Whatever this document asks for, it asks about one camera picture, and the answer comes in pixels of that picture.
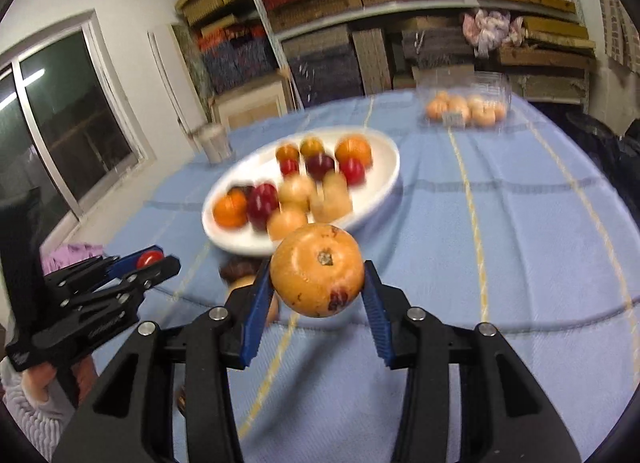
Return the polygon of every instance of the blue tablecloth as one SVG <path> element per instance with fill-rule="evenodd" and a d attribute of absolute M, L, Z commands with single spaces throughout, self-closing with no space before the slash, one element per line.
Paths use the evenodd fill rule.
<path fill-rule="evenodd" d="M 413 92 L 393 92 L 254 124 L 230 140 L 242 158 L 286 135 L 339 124 L 385 132 L 401 154 L 396 188 L 354 233 L 364 258 L 442 321 L 501 328 L 588 457 L 640 371 L 640 237 L 616 192 L 519 98 L 490 130 L 430 126 Z M 147 293 L 141 319 L 181 325 L 225 300 L 218 267 L 226 254 L 207 239 L 200 211 L 230 165 L 211 167 L 198 156 L 108 245 L 115 254 L 158 243 L 182 262 L 177 277 Z M 98 369 L 128 334 L 96 351 Z M 246 461 L 388 462 L 404 379 L 377 358 L 360 300 L 331 319 L 297 320 L 283 309 L 252 366 L 230 371 Z M 453 392 L 450 461 L 459 450 L 459 400 Z M 176 418 L 176 458 L 186 461 Z"/>

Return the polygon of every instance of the white sleeve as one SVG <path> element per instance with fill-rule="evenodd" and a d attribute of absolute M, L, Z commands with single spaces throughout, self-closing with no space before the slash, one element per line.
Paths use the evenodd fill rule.
<path fill-rule="evenodd" d="M 48 386 L 49 399 L 46 403 L 39 403 L 26 396 L 22 376 L 14 370 L 8 358 L 0 362 L 0 378 L 7 410 L 31 444 L 47 461 L 51 461 L 62 431 L 74 411 L 59 383 L 57 380 L 51 382 Z"/>

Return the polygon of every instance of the glass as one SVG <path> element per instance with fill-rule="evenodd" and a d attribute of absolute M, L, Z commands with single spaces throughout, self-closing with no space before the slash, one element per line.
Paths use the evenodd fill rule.
<path fill-rule="evenodd" d="M 95 74 L 82 32 L 20 63 L 40 134 L 79 201 L 132 151 Z"/>
<path fill-rule="evenodd" d="M 9 69 L 0 72 L 0 199 L 18 196 L 36 186 L 40 187 L 42 202 L 38 233 L 38 242 L 42 244 L 69 207 L 50 180 L 31 141 Z"/>

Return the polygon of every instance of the persimmon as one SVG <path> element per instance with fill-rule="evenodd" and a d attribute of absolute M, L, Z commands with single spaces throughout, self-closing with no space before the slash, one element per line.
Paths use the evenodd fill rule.
<path fill-rule="evenodd" d="M 246 225 L 246 197 L 233 189 L 213 205 L 213 219 L 222 228 L 240 228 Z"/>
<path fill-rule="evenodd" d="M 315 136 L 307 136 L 300 144 L 300 154 L 305 158 L 314 156 L 314 154 L 324 153 L 324 144 L 320 138 Z"/>
<path fill-rule="evenodd" d="M 270 265 L 271 283 L 294 311 L 328 317 L 344 310 L 364 284 L 364 262 L 347 232 L 311 223 L 279 244 Z"/>
<path fill-rule="evenodd" d="M 343 164 L 349 158 L 360 160 L 365 169 L 373 165 L 371 146 L 364 135 L 344 136 L 335 146 L 335 159 L 339 164 Z"/>
<path fill-rule="evenodd" d="M 300 151 L 293 144 L 284 144 L 276 150 L 276 160 L 279 164 L 285 160 L 298 161 L 300 159 Z"/>

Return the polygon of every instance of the apple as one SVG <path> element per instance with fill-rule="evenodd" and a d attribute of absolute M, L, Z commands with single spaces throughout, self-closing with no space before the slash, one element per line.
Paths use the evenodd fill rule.
<path fill-rule="evenodd" d="M 335 170 L 335 162 L 331 156 L 324 153 L 314 154 L 306 159 L 306 172 L 316 182 L 321 182 L 327 172 Z"/>
<path fill-rule="evenodd" d="M 289 174 L 298 174 L 300 172 L 300 164 L 297 160 L 287 159 L 280 163 L 280 172 L 282 177 L 286 178 Z"/>
<path fill-rule="evenodd" d="M 273 185 L 273 183 L 271 182 L 264 182 L 264 183 L 260 183 L 260 185 L 257 185 L 256 188 L 254 188 L 254 190 L 251 193 L 251 196 L 253 195 L 260 195 L 260 196 L 273 196 L 274 198 L 278 198 L 278 189 L 276 189 L 276 186 Z"/>
<path fill-rule="evenodd" d="M 251 194 L 246 206 L 249 223 L 259 232 L 267 231 L 267 221 L 271 214 L 279 210 L 280 203 L 275 194 L 260 194 L 258 188 Z"/>
<path fill-rule="evenodd" d="M 340 163 L 340 172 L 347 179 L 347 185 L 360 185 L 364 182 L 364 166 L 357 158 L 347 158 Z"/>

